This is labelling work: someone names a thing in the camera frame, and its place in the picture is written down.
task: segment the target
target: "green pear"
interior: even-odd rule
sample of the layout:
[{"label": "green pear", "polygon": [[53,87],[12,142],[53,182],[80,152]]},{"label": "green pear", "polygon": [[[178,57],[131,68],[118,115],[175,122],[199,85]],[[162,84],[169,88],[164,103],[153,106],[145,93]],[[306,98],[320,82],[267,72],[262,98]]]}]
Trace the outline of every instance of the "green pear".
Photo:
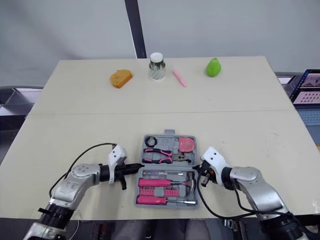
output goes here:
[{"label": "green pear", "polygon": [[206,66],[206,74],[208,74],[209,77],[215,77],[217,76],[221,71],[221,65],[218,60],[218,58],[214,57],[210,60],[208,63],[208,66]]}]

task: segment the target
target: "pliers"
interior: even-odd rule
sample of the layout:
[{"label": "pliers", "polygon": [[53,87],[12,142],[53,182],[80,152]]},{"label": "pliers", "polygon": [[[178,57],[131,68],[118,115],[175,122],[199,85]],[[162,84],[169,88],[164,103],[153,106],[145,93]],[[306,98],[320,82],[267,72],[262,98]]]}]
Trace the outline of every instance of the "pliers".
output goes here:
[{"label": "pliers", "polygon": [[171,164],[173,161],[187,161],[188,163],[191,162],[185,155],[181,153],[173,154],[170,150],[162,150],[159,148],[146,148],[143,150],[145,153],[158,153],[165,155],[165,158],[159,159],[159,160],[152,160],[148,158],[142,159],[143,163],[149,163],[149,164]]}]

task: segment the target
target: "bread slice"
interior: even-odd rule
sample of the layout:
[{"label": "bread slice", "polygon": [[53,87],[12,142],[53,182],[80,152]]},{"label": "bread slice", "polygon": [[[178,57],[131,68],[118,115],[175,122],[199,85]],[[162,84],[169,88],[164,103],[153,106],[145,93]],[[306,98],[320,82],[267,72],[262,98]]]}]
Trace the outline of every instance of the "bread slice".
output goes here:
[{"label": "bread slice", "polygon": [[114,87],[116,87],[117,89],[120,89],[131,78],[132,78],[131,71],[127,69],[121,69],[121,70],[117,70],[114,74],[111,75],[110,82]]}]

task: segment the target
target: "tool kit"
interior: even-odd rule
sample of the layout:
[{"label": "tool kit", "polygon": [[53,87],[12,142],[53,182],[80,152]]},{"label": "tool kit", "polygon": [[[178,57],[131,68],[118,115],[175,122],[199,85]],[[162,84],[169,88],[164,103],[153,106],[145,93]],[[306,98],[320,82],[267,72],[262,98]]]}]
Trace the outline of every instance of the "tool kit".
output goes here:
[{"label": "tool kit", "polygon": [[144,208],[194,209],[198,207],[197,143],[194,136],[145,135],[138,171],[135,205]]}]

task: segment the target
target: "hammer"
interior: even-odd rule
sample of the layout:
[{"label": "hammer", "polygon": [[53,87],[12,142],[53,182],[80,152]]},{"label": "hammer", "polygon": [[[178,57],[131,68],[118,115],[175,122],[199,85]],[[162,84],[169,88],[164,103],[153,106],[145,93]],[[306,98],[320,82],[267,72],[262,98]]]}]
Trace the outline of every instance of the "hammer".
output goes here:
[{"label": "hammer", "polygon": [[169,187],[171,185],[185,185],[187,188],[186,195],[189,196],[196,187],[195,183],[195,173],[189,171],[187,173],[188,180],[187,181],[172,181],[168,179],[139,179],[139,187]]}]

